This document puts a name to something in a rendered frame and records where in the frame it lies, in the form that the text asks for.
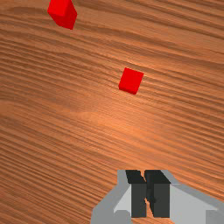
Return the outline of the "red cube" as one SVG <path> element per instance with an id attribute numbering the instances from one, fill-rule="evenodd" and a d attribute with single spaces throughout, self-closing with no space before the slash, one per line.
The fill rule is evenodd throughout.
<path id="1" fill-rule="evenodd" d="M 74 28 L 77 11 L 72 0 L 51 0 L 47 12 L 58 26 Z"/>
<path id="2" fill-rule="evenodd" d="M 125 67 L 118 87 L 122 91 L 135 95 L 143 77 L 143 73 Z"/>

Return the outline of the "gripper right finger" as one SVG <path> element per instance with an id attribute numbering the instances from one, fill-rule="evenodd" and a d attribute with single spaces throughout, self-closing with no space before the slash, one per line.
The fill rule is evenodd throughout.
<path id="1" fill-rule="evenodd" d="M 168 170 L 146 170 L 147 200 L 154 218 L 174 224 L 224 224 L 224 202 L 181 184 Z"/>

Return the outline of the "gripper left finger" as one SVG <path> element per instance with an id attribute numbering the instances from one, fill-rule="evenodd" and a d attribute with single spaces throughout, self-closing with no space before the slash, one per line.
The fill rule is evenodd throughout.
<path id="1" fill-rule="evenodd" d="M 116 186 L 94 207 L 90 224 L 133 224 L 146 216 L 146 182 L 139 170 L 118 170 Z"/>

